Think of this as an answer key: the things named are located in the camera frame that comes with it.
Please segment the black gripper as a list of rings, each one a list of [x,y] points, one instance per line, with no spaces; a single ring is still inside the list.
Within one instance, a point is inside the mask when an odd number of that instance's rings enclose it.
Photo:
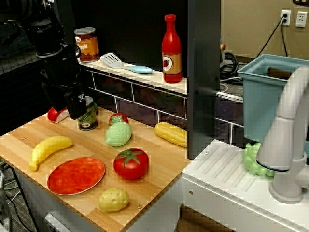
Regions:
[[[71,119],[76,120],[87,112],[86,99],[81,85],[81,69],[77,58],[78,46],[61,44],[51,53],[36,52],[42,60],[42,87],[55,110],[67,107]]]

